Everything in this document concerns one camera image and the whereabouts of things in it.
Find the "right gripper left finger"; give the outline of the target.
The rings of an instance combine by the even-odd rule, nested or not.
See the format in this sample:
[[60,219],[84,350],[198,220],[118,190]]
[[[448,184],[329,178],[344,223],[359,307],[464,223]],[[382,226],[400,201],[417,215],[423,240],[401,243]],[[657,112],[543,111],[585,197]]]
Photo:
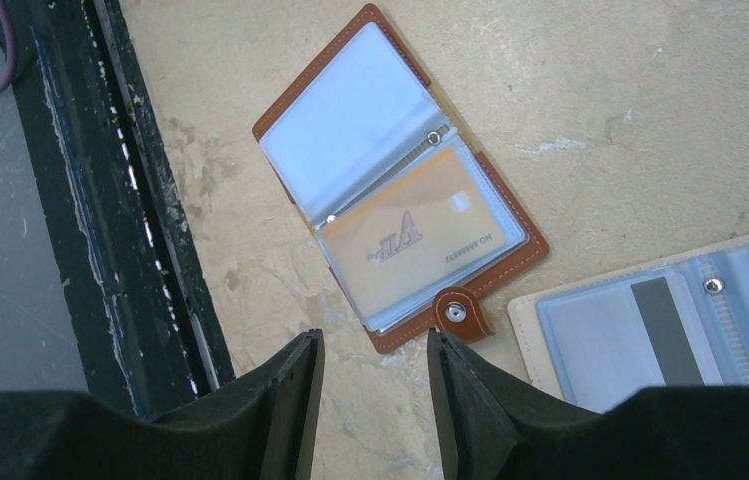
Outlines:
[[303,332],[155,420],[80,392],[0,392],[0,479],[307,479],[324,354],[323,333]]

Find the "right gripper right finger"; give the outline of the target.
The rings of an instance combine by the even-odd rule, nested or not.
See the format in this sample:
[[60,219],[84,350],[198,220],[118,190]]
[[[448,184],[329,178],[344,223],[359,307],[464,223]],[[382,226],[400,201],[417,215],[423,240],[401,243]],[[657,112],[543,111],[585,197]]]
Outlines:
[[649,387],[594,413],[448,332],[427,355],[448,479],[749,479],[749,386]]

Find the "orange card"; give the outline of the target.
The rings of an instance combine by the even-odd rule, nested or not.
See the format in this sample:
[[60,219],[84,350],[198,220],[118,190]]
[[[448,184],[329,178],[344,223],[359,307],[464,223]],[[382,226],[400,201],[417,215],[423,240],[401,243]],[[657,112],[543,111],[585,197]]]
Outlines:
[[368,329],[390,328],[522,239],[492,194],[467,151],[448,146],[320,229],[330,266]]

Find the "tan leather card holder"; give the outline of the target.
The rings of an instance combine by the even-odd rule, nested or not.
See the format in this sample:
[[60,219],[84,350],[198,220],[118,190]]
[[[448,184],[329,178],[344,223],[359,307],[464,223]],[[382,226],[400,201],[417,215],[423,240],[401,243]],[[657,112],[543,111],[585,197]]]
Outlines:
[[[465,342],[494,334],[481,302],[548,255],[517,196],[446,97],[374,4],[366,4],[253,126],[253,135],[317,241],[330,273],[375,349],[389,353],[437,328]],[[445,147],[467,151],[497,211],[523,237],[386,330],[357,316],[320,243],[320,229]]]

